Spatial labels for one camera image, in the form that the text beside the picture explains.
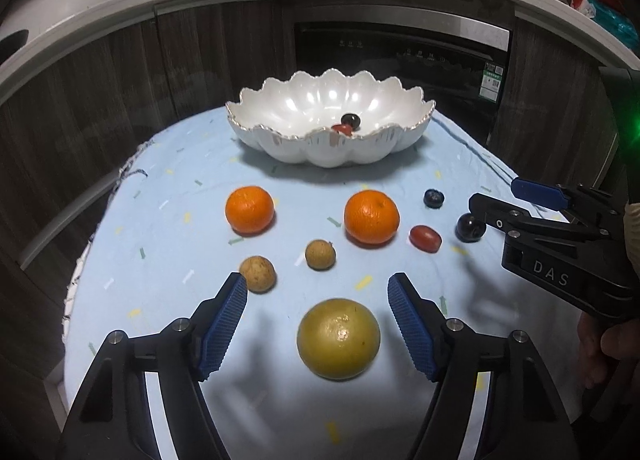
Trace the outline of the person's right hand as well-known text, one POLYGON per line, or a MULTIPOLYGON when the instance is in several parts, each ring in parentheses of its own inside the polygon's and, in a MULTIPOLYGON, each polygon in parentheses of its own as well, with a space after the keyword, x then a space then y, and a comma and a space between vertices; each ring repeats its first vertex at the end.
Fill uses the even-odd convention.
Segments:
POLYGON ((606 377, 606 358, 616 360, 639 359, 639 321, 598 330, 597 321, 586 313, 577 325, 579 339, 579 367, 586 388, 593 388, 606 377))

